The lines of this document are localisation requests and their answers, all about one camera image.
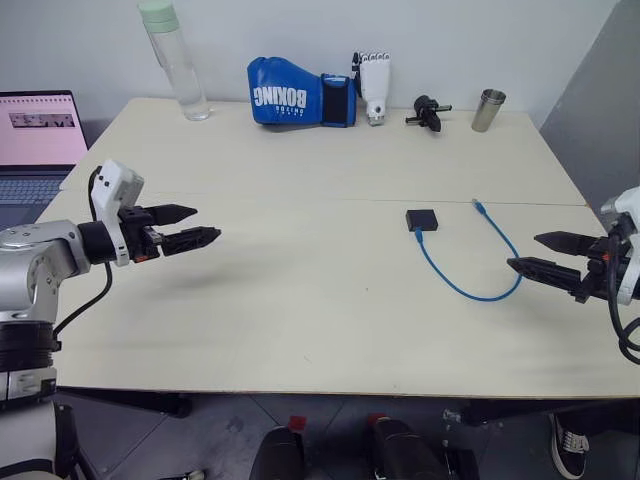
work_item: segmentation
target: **black cable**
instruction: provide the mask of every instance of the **black cable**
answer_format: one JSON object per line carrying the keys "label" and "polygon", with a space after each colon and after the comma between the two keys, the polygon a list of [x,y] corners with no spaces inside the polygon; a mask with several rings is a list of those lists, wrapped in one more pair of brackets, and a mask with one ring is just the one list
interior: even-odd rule
{"label": "black cable", "polygon": [[[89,176],[89,184],[88,184],[89,210],[91,211],[91,219],[94,222],[96,221],[96,209],[95,209],[95,206],[93,205],[93,200],[91,199],[91,190],[93,190],[93,184],[95,182],[96,176],[98,175],[98,173],[100,173],[100,168],[101,167],[97,167],[91,173],[91,175]],[[67,316],[67,318],[65,318],[62,322],[60,322],[60,324],[58,324],[58,326],[56,326],[56,328],[53,329],[53,335],[55,338],[57,338],[60,332],[67,325],[69,325],[76,317],[86,312],[89,308],[91,308],[100,300],[102,300],[107,293],[109,293],[109,290],[111,290],[111,285],[113,285],[113,273],[111,272],[111,265],[109,264],[109,262],[104,263],[104,269],[107,272],[107,282],[104,288],[102,289],[102,291],[98,295],[93,297],[91,300],[89,300],[87,303],[75,309],[72,313],[70,313]]]}
{"label": "black cable", "polygon": [[609,263],[607,265],[607,303],[609,304],[609,315],[613,329],[618,337],[618,347],[624,357],[640,365],[640,358],[633,355],[631,350],[640,352],[640,344],[631,341],[631,335],[640,327],[640,317],[633,320],[626,327],[622,327],[620,323],[620,314],[618,312],[618,265],[620,262],[620,235],[611,233],[609,235]]}

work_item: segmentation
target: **gray wall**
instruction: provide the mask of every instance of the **gray wall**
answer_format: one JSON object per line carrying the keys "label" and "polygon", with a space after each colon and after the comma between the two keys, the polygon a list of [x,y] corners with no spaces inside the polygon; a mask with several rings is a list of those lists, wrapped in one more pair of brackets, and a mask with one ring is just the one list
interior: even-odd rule
{"label": "gray wall", "polygon": [[640,0],[615,6],[540,130],[598,212],[640,181]]}

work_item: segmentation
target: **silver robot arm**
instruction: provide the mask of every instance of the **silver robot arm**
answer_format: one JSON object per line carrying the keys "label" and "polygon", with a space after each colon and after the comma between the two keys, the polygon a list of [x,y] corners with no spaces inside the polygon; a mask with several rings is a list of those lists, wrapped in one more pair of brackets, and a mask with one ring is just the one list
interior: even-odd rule
{"label": "silver robot arm", "polygon": [[159,249],[169,256],[202,248],[221,233],[214,227],[156,232],[153,226],[177,223],[197,210],[135,206],[144,180],[112,160],[92,174],[90,183],[93,221],[0,232],[0,477],[7,469],[17,474],[41,470],[30,468],[34,459],[48,462],[51,473],[68,474],[69,465],[60,465],[56,455],[56,429],[70,413],[46,400],[56,386],[52,353],[61,348],[62,328],[108,288],[54,328],[64,280],[98,264],[105,264],[110,278],[110,262],[124,266],[158,258]]}

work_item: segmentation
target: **laptop keyboard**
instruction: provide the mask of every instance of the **laptop keyboard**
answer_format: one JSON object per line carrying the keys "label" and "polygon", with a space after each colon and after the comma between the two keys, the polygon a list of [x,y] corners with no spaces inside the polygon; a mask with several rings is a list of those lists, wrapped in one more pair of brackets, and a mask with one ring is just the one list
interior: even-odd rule
{"label": "laptop keyboard", "polygon": [[59,179],[0,179],[0,205],[46,205],[60,191],[61,183]]}

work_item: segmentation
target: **blue cable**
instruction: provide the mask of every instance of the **blue cable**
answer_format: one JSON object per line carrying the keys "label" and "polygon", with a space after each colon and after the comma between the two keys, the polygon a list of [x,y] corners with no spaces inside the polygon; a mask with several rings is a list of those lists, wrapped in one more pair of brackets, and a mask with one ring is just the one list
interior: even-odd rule
{"label": "blue cable", "polygon": [[[500,227],[498,227],[498,225],[496,225],[496,222],[494,222],[491,219],[491,217],[487,213],[487,210],[484,208],[484,205],[482,205],[475,198],[471,201],[471,203],[473,204],[475,209],[478,212],[480,212],[480,214],[484,218],[487,219],[487,221],[491,224],[491,226],[495,229],[495,231],[498,232],[498,235],[500,235],[502,237],[502,239],[505,241],[505,243],[509,246],[509,248],[513,252],[513,255],[516,258],[520,258],[520,255],[518,255],[518,251],[516,250],[516,247],[513,246],[513,243],[511,243],[511,240],[509,240],[509,238],[502,232],[502,230],[500,230]],[[438,266],[433,262],[433,260],[431,260],[431,257],[427,253],[427,249],[424,246],[424,238],[422,236],[422,230],[417,228],[416,231],[415,231],[415,235],[416,235],[416,240],[418,241],[418,244],[420,245],[420,250],[422,250],[422,253],[424,255],[424,258],[427,259],[427,262],[429,262],[429,265],[431,265],[431,267],[436,271],[436,273],[438,275],[440,275],[440,278],[442,278],[442,280],[444,280],[447,285],[449,285],[451,288],[453,288],[460,295],[463,295],[463,296],[465,296],[467,298],[470,298],[471,300],[477,300],[478,302],[497,302],[498,300],[502,300],[503,298],[507,298],[509,295],[511,295],[513,292],[515,292],[516,288],[518,288],[518,286],[520,285],[520,282],[522,281],[522,275],[518,275],[518,278],[516,279],[516,283],[514,283],[513,286],[509,290],[504,292],[502,295],[498,295],[497,297],[477,297],[475,295],[471,295],[470,293],[467,293],[464,290],[460,289],[451,280],[449,280],[447,278],[447,276],[444,273],[442,273],[442,270],[440,270],[438,268]]]}

